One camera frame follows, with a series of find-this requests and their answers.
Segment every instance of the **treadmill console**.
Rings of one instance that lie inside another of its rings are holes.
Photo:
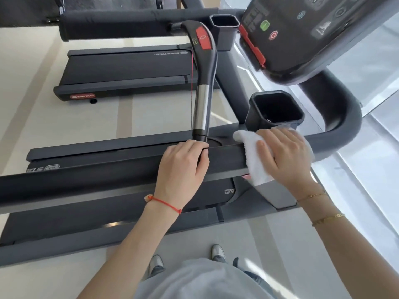
[[[395,14],[386,1],[252,0],[240,33],[271,80],[300,83]]]

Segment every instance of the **person's left hand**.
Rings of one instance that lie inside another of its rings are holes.
[[[208,170],[208,147],[209,144],[194,140],[169,146],[159,165],[154,197],[182,209],[193,198]]]

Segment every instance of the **black cup holder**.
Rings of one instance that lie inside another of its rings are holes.
[[[257,92],[249,100],[245,125],[253,132],[278,126],[296,129],[304,119],[302,109],[287,92]]]
[[[230,51],[240,22],[234,15],[211,15],[211,33],[218,51]]]

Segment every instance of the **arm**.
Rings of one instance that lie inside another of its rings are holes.
[[[209,166],[209,145],[188,140],[170,146],[162,157],[154,197],[181,209],[197,192]],[[132,231],[87,284],[78,299],[132,299],[148,263],[178,213],[147,203]]]
[[[287,129],[259,130],[257,148],[265,170],[297,199],[310,220],[340,213],[310,175],[310,154],[302,136]],[[353,299],[399,298],[399,276],[346,218],[315,226],[338,275]]]

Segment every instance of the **bracelet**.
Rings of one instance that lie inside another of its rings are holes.
[[[345,215],[344,214],[336,214],[333,216],[327,216],[327,217],[324,217],[323,219],[319,219],[317,221],[312,221],[312,226],[317,226],[318,224],[323,224],[327,221],[333,221],[333,220],[335,220],[337,218],[341,218],[341,217],[345,217]]]
[[[152,200],[158,201],[158,202],[163,203],[164,205],[166,205],[166,206],[172,208],[172,209],[175,210],[177,213],[179,213],[179,215],[182,213],[182,209],[175,208],[174,206],[168,204],[166,201],[163,201],[163,200],[160,200],[160,199],[158,199],[158,198],[155,198],[154,196],[152,196],[152,194],[146,195],[146,196],[144,197],[144,200],[145,200],[146,202],[150,202],[150,201],[152,201]]]
[[[306,196],[304,199],[301,199],[298,202],[306,201],[308,199],[311,199],[311,198],[314,198],[314,197],[317,197],[317,196],[324,196],[324,195],[328,196],[326,191],[323,191],[322,193],[319,193],[319,194],[312,194],[312,195]]]

